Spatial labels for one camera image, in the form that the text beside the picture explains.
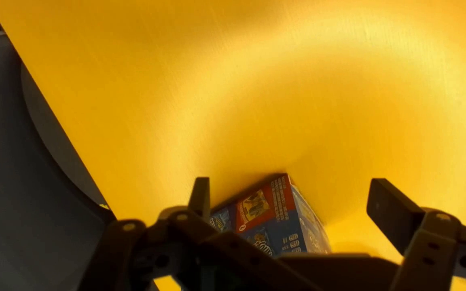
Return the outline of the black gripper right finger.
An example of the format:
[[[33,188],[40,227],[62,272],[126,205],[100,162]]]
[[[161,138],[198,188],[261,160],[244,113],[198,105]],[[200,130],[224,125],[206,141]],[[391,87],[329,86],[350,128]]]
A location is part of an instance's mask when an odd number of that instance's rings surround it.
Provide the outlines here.
[[[399,254],[423,218],[423,210],[384,178],[370,180],[365,212]]]

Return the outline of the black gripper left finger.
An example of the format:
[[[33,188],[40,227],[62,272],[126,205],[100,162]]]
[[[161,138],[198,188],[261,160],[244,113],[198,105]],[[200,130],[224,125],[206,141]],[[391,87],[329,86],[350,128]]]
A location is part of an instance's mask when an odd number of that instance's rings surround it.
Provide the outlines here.
[[[187,207],[200,218],[210,218],[210,180],[198,176],[194,181]]]

